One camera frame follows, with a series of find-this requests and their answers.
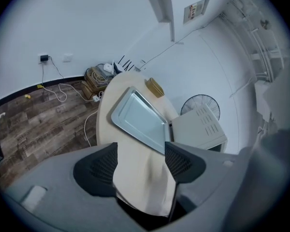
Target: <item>baking tray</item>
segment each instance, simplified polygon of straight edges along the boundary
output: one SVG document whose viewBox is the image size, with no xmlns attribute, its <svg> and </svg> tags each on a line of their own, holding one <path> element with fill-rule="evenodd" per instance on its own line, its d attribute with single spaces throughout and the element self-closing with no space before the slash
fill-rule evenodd
<svg viewBox="0 0 290 232">
<path fill-rule="evenodd" d="M 126 133 L 164 154 L 164 143 L 171 139 L 169 124 L 135 87 L 129 88 L 111 119 Z"/>
</svg>

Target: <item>fan grille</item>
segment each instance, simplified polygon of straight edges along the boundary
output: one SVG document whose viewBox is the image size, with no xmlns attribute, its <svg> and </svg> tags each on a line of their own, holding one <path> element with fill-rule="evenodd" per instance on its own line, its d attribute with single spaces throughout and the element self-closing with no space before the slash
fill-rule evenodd
<svg viewBox="0 0 290 232">
<path fill-rule="evenodd" d="M 208 95 L 195 95 L 189 98 L 183 105 L 182 110 L 180 112 L 181 115 L 193 110 L 197 109 L 200 105 L 206 104 L 209 109 L 213 112 L 216 118 L 220 119 L 220 108 L 217 101 L 208 96 Z"/>
</svg>

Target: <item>power outlet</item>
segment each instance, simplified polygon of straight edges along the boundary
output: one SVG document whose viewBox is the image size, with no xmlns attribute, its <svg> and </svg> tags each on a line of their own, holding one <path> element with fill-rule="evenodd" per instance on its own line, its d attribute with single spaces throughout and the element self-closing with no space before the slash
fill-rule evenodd
<svg viewBox="0 0 290 232">
<path fill-rule="evenodd" d="M 71 62 L 73 54 L 72 53 L 65 53 L 62 58 L 62 62 Z"/>
</svg>

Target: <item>beige table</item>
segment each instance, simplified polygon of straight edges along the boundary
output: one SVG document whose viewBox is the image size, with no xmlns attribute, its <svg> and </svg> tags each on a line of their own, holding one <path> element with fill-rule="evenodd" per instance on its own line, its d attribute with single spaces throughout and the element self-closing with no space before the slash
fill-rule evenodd
<svg viewBox="0 0 290 232">
<path fill-rule="evenodd" d="M 97 143 L 118 142 L 118 165 L 114 184 L 118 197 L 134 208 L 156 216 L 170 212 L 175 181 L 164 155 L 139 142 L 111 121 L 111 113 L 125 92 L 134 86 L 168 120 L 178 117 L 171 102 L 156 98 L 146 87 L 145 77 L 137 72 L 123 72 L 107 86 L 97 116 Z"/>
</svg>

